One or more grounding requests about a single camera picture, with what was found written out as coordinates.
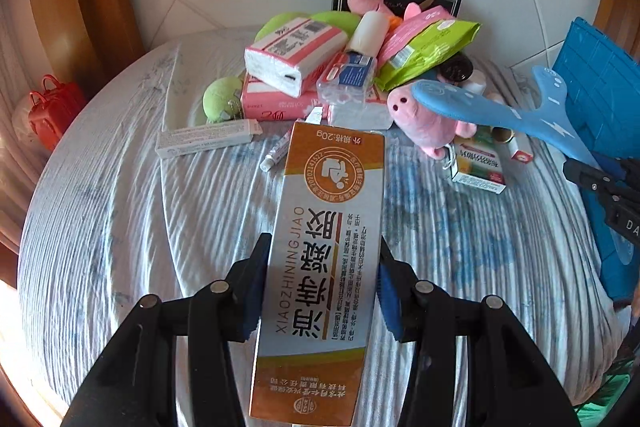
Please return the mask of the orange white ointment box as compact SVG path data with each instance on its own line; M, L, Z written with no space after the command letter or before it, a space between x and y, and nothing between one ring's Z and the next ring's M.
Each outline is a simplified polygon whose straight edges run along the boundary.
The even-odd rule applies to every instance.
M375 299L384 158L378 133L294 126L268 259L251 417L352 423Z

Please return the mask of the long white ointment box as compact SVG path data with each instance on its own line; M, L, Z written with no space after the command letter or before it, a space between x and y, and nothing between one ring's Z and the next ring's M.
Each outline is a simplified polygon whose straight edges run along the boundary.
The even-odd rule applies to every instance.
M161 131L157 135L155 152L163 159L175 158L242 145L260 134L262 126L255 119L229 120L220 124Z

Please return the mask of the pink white tissue pack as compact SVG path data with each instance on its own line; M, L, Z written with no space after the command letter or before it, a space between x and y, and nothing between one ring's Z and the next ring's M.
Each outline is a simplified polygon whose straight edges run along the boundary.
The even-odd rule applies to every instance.
M299 98L346 46L340 28L296 17L263 36L244 51L248 75L292 98Z

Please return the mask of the white pill bottle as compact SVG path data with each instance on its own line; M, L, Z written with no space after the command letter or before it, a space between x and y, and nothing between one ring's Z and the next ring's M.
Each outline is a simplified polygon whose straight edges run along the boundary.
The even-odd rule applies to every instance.
M479 69L474 69L471 76L461 83L461 87L471 93L483 95L487 88L487 77Z

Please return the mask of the white red medicine box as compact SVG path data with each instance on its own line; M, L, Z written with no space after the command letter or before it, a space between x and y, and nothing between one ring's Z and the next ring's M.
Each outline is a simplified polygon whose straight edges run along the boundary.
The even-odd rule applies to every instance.
M528 164L534 160L534 153L528 136L522 132L514 131L511 139L506 142L509 157L522 164Z

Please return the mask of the blue plastic storage crate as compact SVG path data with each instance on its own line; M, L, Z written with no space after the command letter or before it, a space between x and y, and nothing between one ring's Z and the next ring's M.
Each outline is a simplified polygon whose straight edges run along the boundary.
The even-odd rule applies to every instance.
M552 66L567 84L566 113L594 156L639 157L639 64L602 31L577 17ZM632 297L639 251L614 239L593 191L580 191L601 266L600 281L612 300Z

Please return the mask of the green white medicine box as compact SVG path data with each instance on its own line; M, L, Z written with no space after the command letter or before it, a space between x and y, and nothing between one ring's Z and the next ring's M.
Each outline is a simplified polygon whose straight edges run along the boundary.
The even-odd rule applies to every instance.
M485 192L501 194L506 188L501 160L488 127L480 126L472 138L457 136L448 145L451 181Z

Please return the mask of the pink pig plush blue body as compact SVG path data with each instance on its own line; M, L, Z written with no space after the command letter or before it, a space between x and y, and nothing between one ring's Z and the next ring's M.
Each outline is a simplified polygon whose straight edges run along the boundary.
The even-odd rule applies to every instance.
M473 138L477 125L447 118L420 104L411 93L411 84L404 84L387 95L387 108L397 127L433 159L447 156L447 146L461 136Z

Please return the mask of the brown green-label medicine bottle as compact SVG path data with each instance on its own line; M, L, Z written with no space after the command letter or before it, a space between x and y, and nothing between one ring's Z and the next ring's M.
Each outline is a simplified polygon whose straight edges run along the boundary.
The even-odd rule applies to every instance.
M457 86L469 80L473 72L472 61L465 54L458 52L436 67L436 78Z

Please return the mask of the green wet wipes pack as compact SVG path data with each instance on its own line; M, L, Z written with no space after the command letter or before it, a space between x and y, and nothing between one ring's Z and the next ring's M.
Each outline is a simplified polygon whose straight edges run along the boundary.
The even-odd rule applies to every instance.
M482 25L467 20L438 20L409 36L400 29L390 36L378 54L375 86L390 92L442 64L471 43Z

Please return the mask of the clear plastic swab box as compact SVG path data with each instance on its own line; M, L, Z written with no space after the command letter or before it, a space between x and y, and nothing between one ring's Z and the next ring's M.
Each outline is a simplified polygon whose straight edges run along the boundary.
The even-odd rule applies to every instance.
M363 104L375 72L375 57L354 51L338 52L317 81L319 98L324 104Z

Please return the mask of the red handbag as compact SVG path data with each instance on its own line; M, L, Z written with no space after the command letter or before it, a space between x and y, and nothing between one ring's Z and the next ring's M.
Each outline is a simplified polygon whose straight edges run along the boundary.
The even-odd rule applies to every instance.
M76 82L61 82L53 75L44 75L42 90L30 91L29 98L32 102L29 126L44 148L53 152L85 107L85 95Z

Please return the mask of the pink pig plush orange dress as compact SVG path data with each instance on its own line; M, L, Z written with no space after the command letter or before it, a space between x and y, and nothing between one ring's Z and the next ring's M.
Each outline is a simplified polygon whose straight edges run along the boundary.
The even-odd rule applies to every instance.
M367 12L377 12L384 14L390 19L390 30L396 29L402 18L395 15L385 4L384 0L347 0L349 11L360 16Z

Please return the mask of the green tennis ball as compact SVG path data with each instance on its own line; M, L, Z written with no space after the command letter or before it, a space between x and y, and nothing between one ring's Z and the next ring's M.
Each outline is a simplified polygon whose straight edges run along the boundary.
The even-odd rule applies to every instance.
M211 124L239 118L242 112L243 83L239 77L222 77L214 80L202 98L203 112Z

